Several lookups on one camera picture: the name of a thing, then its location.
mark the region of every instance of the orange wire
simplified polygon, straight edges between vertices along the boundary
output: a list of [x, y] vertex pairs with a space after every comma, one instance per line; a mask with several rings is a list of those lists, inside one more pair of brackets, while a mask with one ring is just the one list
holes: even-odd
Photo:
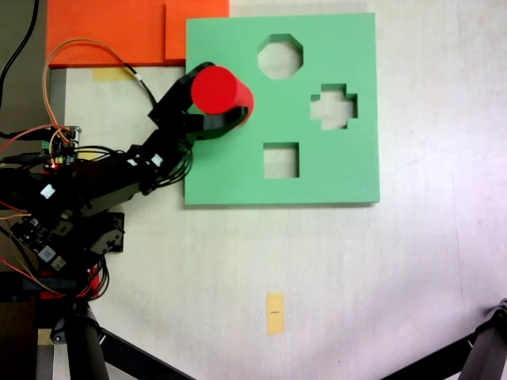
[[18, 272], [18, 273], [21, 273], [23, 276], [28, 277], [29, 279], [33, 279], [33, 278], [32, 278], [32, 277], [28, 274], [28, 273], [24, 273], [22, 270], [20, 270], [20, 269], [16, 268], [16, 267], [15, 267], [15, 266], [13, 266], [12, 264], [9, 264], [7, 261], [5, 261], [4, 259], [2, 259], [1, 257], [0, 257], [0, 261], [1, 261], [3, 264], [7, 265], [9, 268], [13, 269], [14, 271], [16, 271], [16, 272]]
[[23, 137], [24, 135], [27, 135], [30, 132], [40, 131], [41, 129], [46, 129], [46, 128], [50, 128], [50, 127], [55, 127], [57, 129], [61, 128], [61, 129], [65, 129], [67, 131], [70, 130], [69, 128], [62, 127], [61, 125], [55, 125], [55, 124], [40, 125], [39, 127], [34, 127], [34, 128], [31, 128], [31, 129], [28, 129], [27, 131], [24, 131], [24, 132], [20, 133], [19, 135], [14, 136], [11, 140], [9, 140], [8, 142], [6, 142], [2, 146], [0, 146], [0, 152], [3, 151], [5, 148], [7, 148], [14, 141], [18, 140], [20, 137]]
[[55, 47], [55, 49], [51, 52], [51, 54], [48, 56], [48, 59], [46, 59], [46, 63], [44, 64], [44, 70], [42, 72], [42, 96], [44, 98], [44, 105], [46, 106], [46, 111], [48, 111], [49, 118], [51, 119], [52, 123], [54, 125], [58, 125], [58, 122], [56, 120], [55, 113], [53, 112], [53, 109], [51, 108], [51, 105], [49, 103], [49, 96], [48, 96], [48, 72], [49, 72], [49, 65], [52, 61], [52, 59], [55, 57], [56, 53], [63, 47], [69, 45], [69, 44], [75, 44], [75, 43], [88, 43], [88, 44], [96, 44], [99, 46], [102, 46], [103, 48], [108, 49], [110, 52], [112, 52], [123, 64], [126, 64], [127, 62], [119, 55], [116, 50], [114, 50], [112, 47], [107, 45], [106, 43], [94, 40], [92, 38], [73, 38], [71, 40], [63, 41], [60, 45]]
[[5, 207], [10, 208], [12, 211], [16, 211], [20, 214], [23, 214], [23, 211], [19, 210], [18, 208], [14, 207], [14, 206], [11, 206], [10, 204], [8, 204], [7, 202], [4, 202], [3, 200], [0, 200], [0, 204], [3, 204]]

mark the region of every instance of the octagonal hole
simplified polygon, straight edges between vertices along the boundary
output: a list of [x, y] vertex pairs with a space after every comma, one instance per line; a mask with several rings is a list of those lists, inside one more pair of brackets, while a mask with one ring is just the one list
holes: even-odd
[[268, 78], [290, 78], [303, 66], [303, 45], [290, 34], [272, 34], [259, 47], [257, 64]]

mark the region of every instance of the red wire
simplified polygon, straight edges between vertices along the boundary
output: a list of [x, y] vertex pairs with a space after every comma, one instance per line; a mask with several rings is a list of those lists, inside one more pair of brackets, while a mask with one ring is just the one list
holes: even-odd
[[8, 208], [10, 208], [13, 211], [16, 211], [16, 212], [19, 212], [20, 214], [23, 214], [23, 211], [18, 210], [16, 207], [11, 206], [10, 204], [8, 204], [7, 202], [4, 202], [3, 200], [0, 200], [0, 204], [3, 204], [5, 207], [8, 207]]

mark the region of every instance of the cross-shaped hole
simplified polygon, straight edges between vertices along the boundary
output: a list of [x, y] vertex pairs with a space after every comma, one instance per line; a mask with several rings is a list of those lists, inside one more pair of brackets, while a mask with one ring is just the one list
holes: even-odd
[[345, 85], [322, 85], [310, 101], [311, 119], [321, 120], [323, 130], [346, 129], [349, 119], [357, 118], [357, 95], [347, 93]]

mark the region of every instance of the orange mat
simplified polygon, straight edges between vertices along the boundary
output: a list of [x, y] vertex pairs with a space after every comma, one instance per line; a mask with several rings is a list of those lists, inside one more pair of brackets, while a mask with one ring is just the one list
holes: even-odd
[[229, 1], [166, 0], [166, 61], [169, 64], [185, 64], [186, 21], [206, 17], [229, 17]]
[[[46, 56], [65, 40], [85, 37], [106, 42], [134, 66], [184, 64], [186, 18], [228, 15], [229, 0], [48, 0]], [[51, 66], [120, 64], [101, 47], [75, 44]]]

